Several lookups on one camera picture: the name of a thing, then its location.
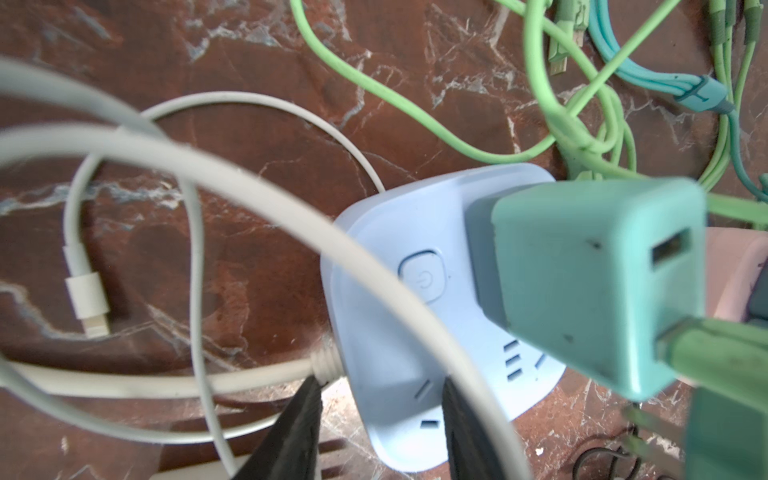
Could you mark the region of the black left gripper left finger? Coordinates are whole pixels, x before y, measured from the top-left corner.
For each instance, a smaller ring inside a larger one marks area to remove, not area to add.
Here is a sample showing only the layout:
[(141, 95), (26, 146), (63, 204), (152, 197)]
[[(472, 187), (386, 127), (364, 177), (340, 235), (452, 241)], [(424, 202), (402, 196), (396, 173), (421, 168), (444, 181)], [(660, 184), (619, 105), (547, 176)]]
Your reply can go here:
[(322, 408), (321, 386), (310, 376), (234, 479), (315, 479)]

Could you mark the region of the light green charger plug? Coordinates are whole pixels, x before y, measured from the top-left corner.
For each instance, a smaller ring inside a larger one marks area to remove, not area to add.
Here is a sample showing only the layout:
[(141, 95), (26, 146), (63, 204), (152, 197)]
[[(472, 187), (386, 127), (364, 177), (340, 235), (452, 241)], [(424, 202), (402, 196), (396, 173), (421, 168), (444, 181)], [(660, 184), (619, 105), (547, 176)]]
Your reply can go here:
[(641, 402), (676, 376), (658, 338), (705, 312), (706, 196), (685, 178), (563, 181), (490, 212), (508, 330)]

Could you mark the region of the pink power strip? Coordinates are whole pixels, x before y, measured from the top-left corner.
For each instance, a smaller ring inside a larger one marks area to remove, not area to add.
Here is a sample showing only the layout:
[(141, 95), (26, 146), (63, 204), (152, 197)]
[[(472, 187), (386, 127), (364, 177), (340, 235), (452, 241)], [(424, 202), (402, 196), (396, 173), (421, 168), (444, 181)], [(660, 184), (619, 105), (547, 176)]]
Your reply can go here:
[(706, 314), (745, 322), (747, 305), (767, 261), (765, 231), (706, 229)]

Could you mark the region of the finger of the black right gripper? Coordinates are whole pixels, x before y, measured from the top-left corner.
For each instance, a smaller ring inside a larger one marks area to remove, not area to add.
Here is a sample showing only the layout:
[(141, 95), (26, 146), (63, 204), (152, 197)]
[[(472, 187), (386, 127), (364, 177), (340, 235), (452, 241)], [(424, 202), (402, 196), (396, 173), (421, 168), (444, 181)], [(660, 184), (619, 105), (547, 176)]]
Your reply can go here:
[(697, 388), (690, 406), (684, 450), (687, 479), (765, 479), (767, 415)]

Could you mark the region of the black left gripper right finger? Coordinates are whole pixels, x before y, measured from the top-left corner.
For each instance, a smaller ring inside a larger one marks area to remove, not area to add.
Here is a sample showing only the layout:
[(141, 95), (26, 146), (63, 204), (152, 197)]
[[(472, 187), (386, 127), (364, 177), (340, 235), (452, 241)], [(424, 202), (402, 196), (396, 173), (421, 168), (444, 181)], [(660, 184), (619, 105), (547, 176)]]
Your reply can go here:
[(451, 478), (505, 479), (488, 435), (451, 377), (443, 385), (442, 410)]

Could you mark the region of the blue power strip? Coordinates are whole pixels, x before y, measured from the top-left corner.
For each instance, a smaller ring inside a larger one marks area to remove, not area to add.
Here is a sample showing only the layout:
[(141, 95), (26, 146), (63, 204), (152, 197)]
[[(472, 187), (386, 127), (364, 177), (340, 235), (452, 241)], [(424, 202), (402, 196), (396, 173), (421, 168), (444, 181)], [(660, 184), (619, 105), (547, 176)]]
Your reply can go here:
[(321, 258), (336, 344), (366, 433), (401, 472), (448, 462), (442, 390), (451, 377), (505, 479), (531, 470), (513, 420), (564, 367), (494, 322), (489, 255), (474, 259), (468, 209), (551, 181), (532, 164), (486, 166), (416, 181), (362, 200), (336, 220), (349, 254)]

